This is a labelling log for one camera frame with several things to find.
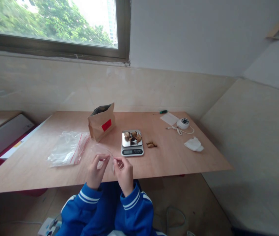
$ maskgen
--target green foliage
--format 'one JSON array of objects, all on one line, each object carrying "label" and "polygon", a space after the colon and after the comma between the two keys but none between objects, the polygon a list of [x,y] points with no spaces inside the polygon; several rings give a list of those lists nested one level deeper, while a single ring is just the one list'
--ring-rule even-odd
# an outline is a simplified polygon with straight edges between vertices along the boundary
[{"label": "green foliage", "polygon": [[32,13],[15,0],[0,0],[0,33],[112,46],[103,26],[91,27],[68,0],[33,0]]}]

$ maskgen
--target blue jacket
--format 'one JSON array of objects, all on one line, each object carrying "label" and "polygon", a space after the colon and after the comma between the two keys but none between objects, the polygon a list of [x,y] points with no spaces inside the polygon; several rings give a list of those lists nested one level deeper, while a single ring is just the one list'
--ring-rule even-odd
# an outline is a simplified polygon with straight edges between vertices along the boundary
[{"label": "blue jacket", "polygon": [[62,226],[57,236],[165,235],[153,229],[152,202],[140,192],[137,183],[126,198],[117,182],[102,183],[99,191],[85,184],[61,213]]}]

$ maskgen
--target screwdriver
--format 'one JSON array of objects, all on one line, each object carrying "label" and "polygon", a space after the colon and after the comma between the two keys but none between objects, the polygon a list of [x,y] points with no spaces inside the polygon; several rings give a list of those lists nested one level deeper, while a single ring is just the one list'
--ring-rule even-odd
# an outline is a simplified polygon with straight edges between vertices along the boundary
[{"label": "screwdriver", "polygon": [[167,113],[168,111],[167,110],[164,110],[164,111],[161,111],[161,112],[159,112],[159,113],[154,113],[153,115],[155,115],[155,114],[165,114],[165,113]]}]

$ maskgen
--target hand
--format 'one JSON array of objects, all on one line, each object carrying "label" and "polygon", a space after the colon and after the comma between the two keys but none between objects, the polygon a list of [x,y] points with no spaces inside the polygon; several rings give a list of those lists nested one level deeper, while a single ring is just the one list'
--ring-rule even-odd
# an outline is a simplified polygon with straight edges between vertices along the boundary
[{"label": "hand", "polygon": [[[93,162],[89,165],[89,167],[87,169],[87,177],[86,177],[86,184],[89,188],[98,190],[98,188],[101,184],[104,172],[106,170],[106,167],[108,165],[109,159],[110,159],[110,156],[108,156],[108,155],[104,155],[104,154],[96,155]],[[103,165],[100,169],[97,169],[99,161],[103,161]]]},{"label": "hand", "polygon": [[125,157],[114,158],[114,172],[125,197],[134,190],[133,166]]}]

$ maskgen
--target person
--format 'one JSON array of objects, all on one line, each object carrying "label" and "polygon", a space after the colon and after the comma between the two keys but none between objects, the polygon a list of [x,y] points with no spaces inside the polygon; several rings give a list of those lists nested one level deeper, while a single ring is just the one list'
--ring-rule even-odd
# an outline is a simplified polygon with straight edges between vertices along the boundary
[{"label": "person", "polygon": [[133,166],[125,157],[113,161],[118,182],[101,183],[109,159],[97,155],[89,165],[85,185],[61,210],[62,226],[56,236],[165,235],[152,227],[152,202],[133,180]]}]

